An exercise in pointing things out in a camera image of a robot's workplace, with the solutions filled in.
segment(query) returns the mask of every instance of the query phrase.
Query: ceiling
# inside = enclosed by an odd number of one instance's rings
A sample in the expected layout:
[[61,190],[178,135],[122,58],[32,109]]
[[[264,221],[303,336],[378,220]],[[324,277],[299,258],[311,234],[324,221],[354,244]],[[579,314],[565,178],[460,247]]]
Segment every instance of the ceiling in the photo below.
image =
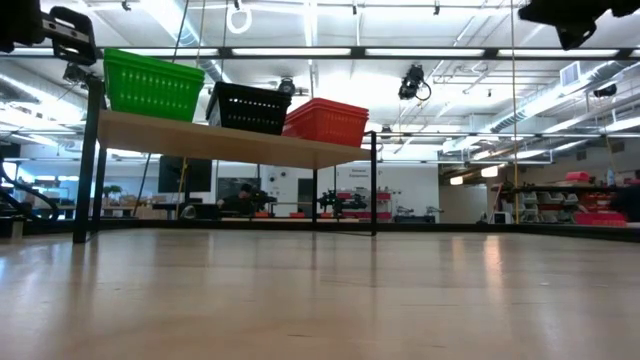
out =
[[[176,15],[173,0],[129,1],[131,11],[115,0],[42,0],[43,10],[62,5],[88,14],[100,47],[173,47],[175,39],[167,30]],[[522,1],[514,1],[515,7]],[[548,47],[559,48],[555,30],[517,18],[511,31],[510,0],[441,0],[440,13],[434,15],[434,1],[317,0],[309,11],[307,0],[242,1],[250,8],[252,22],[242,34],[229,31],[226,4],[233,12],[233,1],[190,1],[187,17],[194,30],[202,29],[202,45],[212,47],[270,46],[404,46],[404,47]],[[640,44],[638,15],[615,19],[609,13],[597,22],[598,31],[585,48],[637,47]],[[233,16],[239,27],[242,14]],[[68,89],[62,80],[66,64],[56,59],[1,59],[34,75]],[[196,66],[193,60],[179,60]],[[425,103],[401,101],[398,87],[412,64],[421,64],[433,96]],[[370,110],[371,129],[381,125],[398,131],[424,130],[426,125],[451,125],[452,131],[477,130],[478,119],[491,119],[513,109],[513,98],[522,102],[543,91],[559,78],[559,71],[572,61],[488,61],[447,60],[314,60],[310,66],[301,59],[260,59],[218,61],[234,83],[273,87],[282,77],[292,77],[296,86],[313,87],[316,97],[349,103]],[[92,66],[102,73],[102,62]],[[619,79],[617,100],[636,93],[635,74]],[[85,96],[79,88],[74,93]],[[571,119],[604,106],[609,99],[586,100],[582,93],[568,96],[557,106],[544,109],[537,118],[552,123]],[[196,121],[203,120],[209,95],[200,95]],[[292,109],[308,101],[295,97]],[[549,122],[530,126],[527,131],[542,132]]]

